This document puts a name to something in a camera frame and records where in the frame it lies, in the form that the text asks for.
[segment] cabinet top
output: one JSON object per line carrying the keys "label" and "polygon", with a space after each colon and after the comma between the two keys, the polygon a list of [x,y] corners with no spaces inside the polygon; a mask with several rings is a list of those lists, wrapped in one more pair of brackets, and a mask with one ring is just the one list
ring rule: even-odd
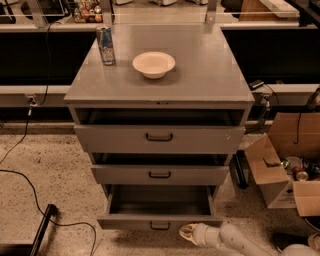
{"label": "cabinet top", "polygon": [[[95,41],[65,97],[66,103],[116,101],[253,102],[218,25],[114,25],[116,64],[102,64]],[[143,52],[161,51],[176,62],[163,78],[145,78],[132,66]]]}

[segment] white bowl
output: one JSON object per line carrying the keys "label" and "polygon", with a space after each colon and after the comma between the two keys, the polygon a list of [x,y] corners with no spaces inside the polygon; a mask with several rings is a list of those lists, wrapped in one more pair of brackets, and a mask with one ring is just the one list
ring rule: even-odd
{"label": "white bowl", "polygon": [[173,69],[174,58],[163,52],[145,52],[134,58],[133,67],[150,79],[159,79]]}

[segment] terrazzo floor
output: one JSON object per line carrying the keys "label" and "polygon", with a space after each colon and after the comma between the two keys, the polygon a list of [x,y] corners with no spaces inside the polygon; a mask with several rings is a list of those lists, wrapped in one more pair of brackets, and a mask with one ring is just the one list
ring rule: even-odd
{"label": "terrazzo floor", "polygon": [[[15,130],[0,130],[0,159],[22,136]],[[104,214],[105,196],[72,130],[30,130],[0,164],[0,169],[26,175],[35,187],[40,208],[45,211],[50,203],[57,206],[58,223],[93,225],[97,234],[95,256],[223,255],[214,248],[199,248],[174,231],[102,230],[96,216]],[[267,209],[250,173],[248,183],[246,189],[238,187],[231,164],[231,172],[214,202],[216,215],[223,221],[236,225],[271,255],[279,255],[270,241],[274,231],[305,236],[316,233],[295,209]],[[0,244],[32,243],[41,219],[28,182],[21,175],[0,172]],[[93,230],[86,224],[56,227],[50,223],[39,255],[89,256],[93,239]]]}

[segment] cardboard box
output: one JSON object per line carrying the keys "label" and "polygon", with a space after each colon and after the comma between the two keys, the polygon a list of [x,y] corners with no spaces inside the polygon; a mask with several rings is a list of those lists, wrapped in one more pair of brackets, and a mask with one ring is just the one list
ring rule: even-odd
{"label": "cardboard box", "polygon": [[266,164],[288,156],[319,162],[320,113],[278,113],[268,134],[246,148],[245,155],[268,208],[320,216],[320,181],[292,181],[282,166]]}

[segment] drawer handle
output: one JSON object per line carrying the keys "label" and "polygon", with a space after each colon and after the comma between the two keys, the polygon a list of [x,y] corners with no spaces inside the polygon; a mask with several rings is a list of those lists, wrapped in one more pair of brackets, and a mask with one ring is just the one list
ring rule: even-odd
{"label": "drawer handle", "polygon": [[172,139],[173,139],[172,133],[170,133],[167,136],[152,136],[149,133],[146,133],[146,140],[147,141],[168,142],[168,141],[172,141]]}
{"label": "drawer handle", "polygon": [[150,228],[153,230],[169,230],[170,229],[170,222],[167,223],[166,226],[164,226],[163,224],[153,224],[152,221],[150,221]]}
{"label": "drawer handle", "polygon": [[149,172],[149,177],[152,179],[169,179],[171,177],[171,172],[168,173],[155,173]]}

